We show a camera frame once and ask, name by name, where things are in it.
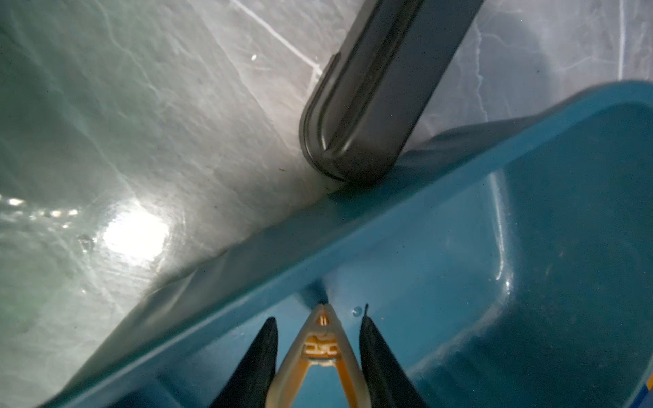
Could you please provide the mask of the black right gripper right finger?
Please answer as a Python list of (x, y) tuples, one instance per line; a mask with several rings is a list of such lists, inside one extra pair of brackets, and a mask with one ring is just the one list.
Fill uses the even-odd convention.
[(359, 336), (362, 372), (372, 407), (427, 407), (364, 310)]

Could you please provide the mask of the yellow clothespin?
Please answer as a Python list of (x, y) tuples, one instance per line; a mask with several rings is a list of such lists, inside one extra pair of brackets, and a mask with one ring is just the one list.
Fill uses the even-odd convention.
[(265, 405), (292, 406), (311, 367), (333, 367), (337, 370), (349, 406), (372, 405), (362, 369), (330, 304), (314, 307), (275, 374)]

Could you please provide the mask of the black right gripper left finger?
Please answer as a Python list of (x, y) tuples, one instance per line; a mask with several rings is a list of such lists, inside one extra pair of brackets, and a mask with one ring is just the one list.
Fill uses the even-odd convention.
[(265, 407), (277, 372), (277, 350), (277, 320), (270, 317), (210, 407)]

